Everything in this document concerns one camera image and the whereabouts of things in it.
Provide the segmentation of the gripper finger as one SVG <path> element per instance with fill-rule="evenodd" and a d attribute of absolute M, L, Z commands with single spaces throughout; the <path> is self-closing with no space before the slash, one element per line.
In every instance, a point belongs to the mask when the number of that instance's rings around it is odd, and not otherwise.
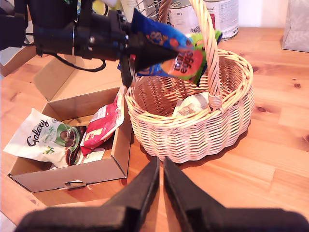
<path fill-rule="evenodd" d="M 142 171 L 103 206 L 104 232 L 138 232 L 159 187 L 159 159 L 153 158 Z"/>
<path fill-rule="evenodd" d="M 224 206 L 199 188 L 170 159 L 164 159 L 164 187 L 183 232 L 224 232 Z"/>

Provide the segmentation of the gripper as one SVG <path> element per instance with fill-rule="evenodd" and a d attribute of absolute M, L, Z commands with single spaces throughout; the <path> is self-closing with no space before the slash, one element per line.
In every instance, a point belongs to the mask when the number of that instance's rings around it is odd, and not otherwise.
<path fill-rule="evenodd" d="M 116 61 L 121 65 L 121 78 L 124 86 L 133 81 L 133 71 L 129 63 L 127 22 L 117 11 L 100 15 L 91 9 L 81 9 L 75 26 L 74 55 L 86 59 Z M 136 72 L 153 65 L 176 58 L 178 51 L 155 45 L 145 38 L 130 40 L 130 55 L 135 55 Z"/>

